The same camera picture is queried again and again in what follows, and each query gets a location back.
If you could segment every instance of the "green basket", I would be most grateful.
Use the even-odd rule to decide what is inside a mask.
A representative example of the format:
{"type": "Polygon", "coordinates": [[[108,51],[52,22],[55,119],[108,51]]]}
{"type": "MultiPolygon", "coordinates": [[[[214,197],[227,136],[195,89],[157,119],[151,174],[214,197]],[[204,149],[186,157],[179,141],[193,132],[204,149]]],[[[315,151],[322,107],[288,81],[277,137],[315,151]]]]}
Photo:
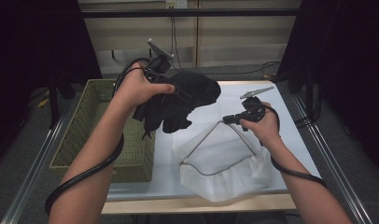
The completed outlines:
{"type": "MultiPolygon", "coordinates": [[[[53,156],[49,168],[64,175],[78,152],[91,135],[110,101],[115,79],[89,80],[77,109],[68,125],[62,142],[53,156]]],[[[149,182],[152,179],[155,132],[145,137],[144,122],[129,119],[125,123],[124,146],[114,162],[112,182],[149,182]]]]}

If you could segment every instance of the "table surface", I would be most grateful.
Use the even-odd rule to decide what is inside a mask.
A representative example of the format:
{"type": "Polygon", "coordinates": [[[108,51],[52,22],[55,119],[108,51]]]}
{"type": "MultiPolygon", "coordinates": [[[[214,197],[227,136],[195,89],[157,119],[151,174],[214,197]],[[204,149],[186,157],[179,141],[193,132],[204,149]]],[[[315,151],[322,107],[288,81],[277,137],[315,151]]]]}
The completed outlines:
{"type": "MultiPolygon", "coordinates": [[[[243,195],[220,203],[211,203],[180,186],[178,162],[172,147],[191,139],[197,132],[215,123],[225,115],[244,111],[239,99],[246,91],[270,86],[274,88],[258,95],[262,101],[271,103],[281,120],[280,134],[288,148],[316,176],[320,176],[302,138],[276,88],[269,81],[219,82],[221,95],[213,105],[196,108],[188,119],[192,125],[187,130],[173,134],[157,131],[154,155],[153,178],[149,183],[113,183],[103,209],[104,214],[182,213],[210,211],[254,211],[294,209],[287,187],[277,170],[273,168],[270,186],[267,189],[243,195]]],[[[251,132],[244,133],[258,141],[251,132]]]]}

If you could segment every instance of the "black cloth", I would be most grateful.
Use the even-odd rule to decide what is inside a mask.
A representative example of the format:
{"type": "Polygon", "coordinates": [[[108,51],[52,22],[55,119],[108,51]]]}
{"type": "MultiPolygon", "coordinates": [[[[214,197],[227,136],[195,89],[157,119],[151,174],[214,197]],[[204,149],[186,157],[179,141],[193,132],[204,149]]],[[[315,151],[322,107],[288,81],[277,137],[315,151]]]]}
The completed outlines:
{"type": "Polygon", "coordinates": [[[174,133],[191,125],[187,116],[196,108],[211,105],[221,94],[215,80],[194,72],[179,72],[159,82],[175,85],[172,94],[159,94],[151,98],[145,115],[145,131],[157,130],[163,122],[165,133],[174,133]]]}

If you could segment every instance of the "metal tool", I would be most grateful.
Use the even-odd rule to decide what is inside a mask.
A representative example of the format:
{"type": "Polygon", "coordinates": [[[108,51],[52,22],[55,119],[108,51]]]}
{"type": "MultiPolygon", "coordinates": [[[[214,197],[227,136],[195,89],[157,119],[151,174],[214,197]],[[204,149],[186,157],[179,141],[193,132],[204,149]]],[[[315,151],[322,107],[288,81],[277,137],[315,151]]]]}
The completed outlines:
{"type": "Polygon", "coordinates": [[[268,87],[268,88],[264,88],[264,89],[260,89],[260,90],[256,90],[256,91],[248,91],[246,92],[244,95],[242,95],[240,97],[240,99],[245,99],[245,98],[248,98],[248,97],[252,97],[252,96],[255,96],[255,95],[258,95],[260,93],[263,93],[265,91],[269,91],[271,89],[273,89],[274,87],[271,86],[271,87],[268,87]]]}

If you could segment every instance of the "white wall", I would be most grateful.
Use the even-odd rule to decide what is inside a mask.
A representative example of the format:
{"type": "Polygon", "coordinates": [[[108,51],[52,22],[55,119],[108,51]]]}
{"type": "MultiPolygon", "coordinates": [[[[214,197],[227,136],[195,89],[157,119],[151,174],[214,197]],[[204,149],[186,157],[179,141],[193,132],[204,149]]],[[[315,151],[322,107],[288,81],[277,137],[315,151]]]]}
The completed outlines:
{"type": "MultiPolygon", "coordinates": [[[[165,8],[164,1],[78,1],[82,9],[165,8]]],[[[298,8],[300,3],[301,0],[189,0],[188,5],[190,8],[298,8]]],[[[122,51],[147,49],[147,40],[151,37],[166,49],[172,44],[170,18],[85,21],[98,55],[112,49],[119,55],[122,51]]],[[[180,62],[185,66],[211,66],[278,61],[283,56],[294,21],[295,17],[175,18],[180,62]]]]}

